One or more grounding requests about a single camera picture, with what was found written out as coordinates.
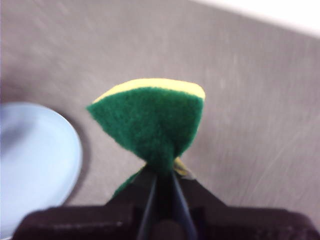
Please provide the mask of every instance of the gray carpet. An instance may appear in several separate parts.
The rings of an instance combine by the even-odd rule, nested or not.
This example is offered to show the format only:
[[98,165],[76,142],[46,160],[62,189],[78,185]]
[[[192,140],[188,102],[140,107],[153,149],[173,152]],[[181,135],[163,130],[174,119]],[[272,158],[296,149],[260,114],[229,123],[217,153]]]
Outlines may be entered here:
[[39,103],[77,129],[68,205],[105,203],[143,162],[85,106],[115,84],[164,77],[206,91],[182,159],[224,202],[280,207],[320,228],[320,40],[186,0],[3,0],[1,100]]

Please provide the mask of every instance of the gray surface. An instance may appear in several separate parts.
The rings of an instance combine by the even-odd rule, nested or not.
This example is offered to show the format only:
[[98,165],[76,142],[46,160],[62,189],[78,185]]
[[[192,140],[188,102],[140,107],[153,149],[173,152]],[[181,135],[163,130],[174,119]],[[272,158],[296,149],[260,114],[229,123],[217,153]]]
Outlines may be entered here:
[[196,82],[183,160],[227,204],[301,211],[320,227],[320,40],[185,0],[1,2],[1,98],[62,113],[84,165],[71,205],[102,204],[142,161],[85,110],[142,77]]

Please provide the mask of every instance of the yellow sponge layer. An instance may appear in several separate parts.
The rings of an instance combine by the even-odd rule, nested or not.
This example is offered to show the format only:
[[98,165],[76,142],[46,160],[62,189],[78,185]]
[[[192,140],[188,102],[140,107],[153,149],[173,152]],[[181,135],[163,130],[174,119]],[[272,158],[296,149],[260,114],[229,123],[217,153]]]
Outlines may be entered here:
[[184,92],[187,94],[195,95],[203,100],[206,97],[205,91],[202,89],[202,87],[193,82],[172,80],[167,78],[140,78],[114,86],[113,88],[99,96],[96,100],[94,100],[93,103],[99,102],[101,99],[104,99],[107,96],[139,88],[161,88]]

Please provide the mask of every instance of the light blue plate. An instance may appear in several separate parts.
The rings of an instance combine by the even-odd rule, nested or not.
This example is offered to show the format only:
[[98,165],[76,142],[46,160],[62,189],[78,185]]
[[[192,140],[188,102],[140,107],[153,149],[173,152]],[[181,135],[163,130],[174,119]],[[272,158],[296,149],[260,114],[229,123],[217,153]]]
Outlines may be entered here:
[[72,125],[33,103],[1,106],[1,238],[35,210],[61,205],[74,188],[82,147]]

